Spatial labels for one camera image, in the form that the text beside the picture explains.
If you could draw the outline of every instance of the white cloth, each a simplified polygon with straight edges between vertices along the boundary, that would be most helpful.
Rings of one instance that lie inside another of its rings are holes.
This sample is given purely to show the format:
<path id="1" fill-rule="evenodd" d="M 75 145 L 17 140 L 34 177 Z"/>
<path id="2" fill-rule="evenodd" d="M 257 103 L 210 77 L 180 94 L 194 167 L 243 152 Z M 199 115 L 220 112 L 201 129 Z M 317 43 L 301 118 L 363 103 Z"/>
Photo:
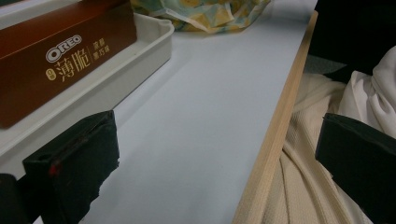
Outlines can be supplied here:
<path id="1" fill-rule="evenodd" d="M 338 110 L 345 86 L 303 75 L 263 223 L 371 223 L 315 159 L 323 116 Z"/>
<path id="2" fill-rule="evenodd" d="M 276 167 L 263 223 L 372 223 L 315 159 L 323 116 L 338 113 L 396 137 L 396 47 L 372 77 L 347 85 L 304 74 Z"/>
<path id="3" fill-rule="evenodd" d="M 353 72 L 338 114 L 360 120 L 396 138 L 396 47 L 375 67 L 373 76 Z"/>

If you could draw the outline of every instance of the black object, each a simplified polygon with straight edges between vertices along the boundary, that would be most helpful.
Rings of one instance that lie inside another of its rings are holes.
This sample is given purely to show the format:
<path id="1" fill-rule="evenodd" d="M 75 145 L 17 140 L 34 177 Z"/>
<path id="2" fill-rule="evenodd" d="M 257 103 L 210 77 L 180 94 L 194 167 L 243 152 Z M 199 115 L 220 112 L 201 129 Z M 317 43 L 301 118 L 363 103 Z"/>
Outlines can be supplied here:
<path id="1" fill-rule="evenodd" d="M 79 223 L 119 157 L 113 111 L 80 120 L 23 160 L 23 178 L 0 175 L 0 223 Z"/>
<path id="2" fill-rule="evenodd" d="M 396 139 L 358 120 L 326 114 L 316 159 L 374 223 L 396 223 Z"/>
<path id="3" fill-rule="evenodd" d="M 6 6 L 6 5 L 10 5 L 10 4 L 14 4 L 17 2 L 20 2 L 22 0 L 0 0 L 0 7 Z"/>
<path id="4" fill-rule="evenodd" d="M 318 20 L 311 55 L 372 75 L 382 57 L 396 46 L 394 0 L 318 0 L 315 10 Z M 345 82 L 351 73 L 324 75 Z"/>

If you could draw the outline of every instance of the wooden edge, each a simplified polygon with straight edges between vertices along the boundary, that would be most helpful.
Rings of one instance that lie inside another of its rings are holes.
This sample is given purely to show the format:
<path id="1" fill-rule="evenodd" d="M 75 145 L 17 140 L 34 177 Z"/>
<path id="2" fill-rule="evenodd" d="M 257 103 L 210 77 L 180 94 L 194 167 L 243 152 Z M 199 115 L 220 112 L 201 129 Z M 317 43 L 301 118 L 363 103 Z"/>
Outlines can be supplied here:
<path id="1" fill-rule="evenodd" d="M 253 165 L 247 185 L 236 208 L 233 224 L 262 224 L 268 194 L 272 185 L 276 164 L 279 162 L 280 152 L 289 128 L 291 111 L 304 71 L 306 56 L 317 17 L 318 13 L 314 11 L 276 105 L 276 110 Z"/>

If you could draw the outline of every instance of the oreo logo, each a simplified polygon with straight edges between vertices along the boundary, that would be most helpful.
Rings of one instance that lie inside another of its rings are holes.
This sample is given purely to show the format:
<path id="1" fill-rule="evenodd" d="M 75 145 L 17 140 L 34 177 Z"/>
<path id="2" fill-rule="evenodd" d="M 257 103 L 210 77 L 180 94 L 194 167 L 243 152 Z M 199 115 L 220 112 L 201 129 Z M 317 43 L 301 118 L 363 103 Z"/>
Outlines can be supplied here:
<path id="1" fill-rule="evenodd" d="M 57 62 L 62 55 L 64 55 L 68 50 L 73 48 L 75 45 L 81 43 L 82 38 L 79 35 L 74 35 L 73 37 L 70 37 L 66 39 L 64 42 L 58 44 L 55 48 L 50 49 L 47 51 L 47 61 L 49 63 L 55 63 Z"/>

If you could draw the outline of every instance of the white table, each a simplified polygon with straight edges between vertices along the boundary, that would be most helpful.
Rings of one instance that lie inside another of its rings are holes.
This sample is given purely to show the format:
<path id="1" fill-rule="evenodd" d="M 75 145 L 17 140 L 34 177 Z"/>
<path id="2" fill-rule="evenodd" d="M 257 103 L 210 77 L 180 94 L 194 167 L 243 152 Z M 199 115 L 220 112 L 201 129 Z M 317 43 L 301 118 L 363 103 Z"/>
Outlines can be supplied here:
<path id="1" fill-rule="evenodd" d="M 82 223 L 231 223 L 315 4 L 175 33 L 171 60 L 115 108 L 120 167 Z"/>

